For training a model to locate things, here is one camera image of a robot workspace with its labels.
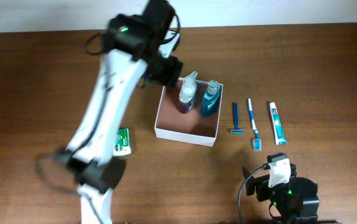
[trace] clear plastic bottle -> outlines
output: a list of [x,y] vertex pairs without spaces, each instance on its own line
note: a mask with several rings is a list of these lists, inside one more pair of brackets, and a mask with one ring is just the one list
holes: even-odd
[[183,80],[183,86],[181,87],[180,95],[178,96],[178,111],[180,113],[186,114],[190,112],[193,107],[195,93],[197,92],[197,83],[195,82],[197,75],[198,72],[193,71]]
[[208,89],[202,98],[201,115],[208,117],[217,111],[220,104],[220,84],[217,81],[210,81]]

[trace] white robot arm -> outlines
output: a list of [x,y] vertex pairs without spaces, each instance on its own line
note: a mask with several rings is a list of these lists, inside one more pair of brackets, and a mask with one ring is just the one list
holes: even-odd
[[[174,16],[177,32],[169,30]],[[150,0],[142,15],[120,14],[99,34],[100,72],[85,117],[68,146],[55,153],[79,185],[82,224],[112,224],[112,192],[126,166],[114,150],[116,134],[140,78],[175,86],[182,62],[170,53],[179,29],[173,7]]]

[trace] cardboard box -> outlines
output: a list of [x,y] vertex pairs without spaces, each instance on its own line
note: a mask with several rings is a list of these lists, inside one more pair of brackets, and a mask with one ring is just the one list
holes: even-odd
[[200,110],[202,97],[208,88],[209,82],[197,80],[195,103],[187,114],[182,114],[177,109],[182,84],[183,78],[179,78],[176,88],[163,87],[155,121],[156,136],[163,139],[212,147],[217,137],[223,85],[220,84],[221,94],[218,111],[204,118],[201,116]]

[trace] green light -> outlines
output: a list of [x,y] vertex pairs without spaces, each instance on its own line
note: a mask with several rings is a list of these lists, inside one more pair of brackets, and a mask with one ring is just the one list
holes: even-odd
[[129,30],[129,28],[126,27],[126,26],[121,28],[121,32],[126,32],[126,31],[128,31],[128,30]]

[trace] blue and white toothbrush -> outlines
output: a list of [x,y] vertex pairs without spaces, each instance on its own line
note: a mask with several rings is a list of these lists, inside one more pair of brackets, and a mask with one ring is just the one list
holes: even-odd
[[249,108],[249,115],[251,117],[251,122],[252,122],[252,129],[254,133],[256,134],[256,139],[253,139],[253,149],[254,150],[261,150],[261,139],[259,135],[259,131],[257,131],[256,124],[254,122],[254,116],[253,116],[253,110],[252,110],[252,102],[251,99],[248,99],[248,108]]

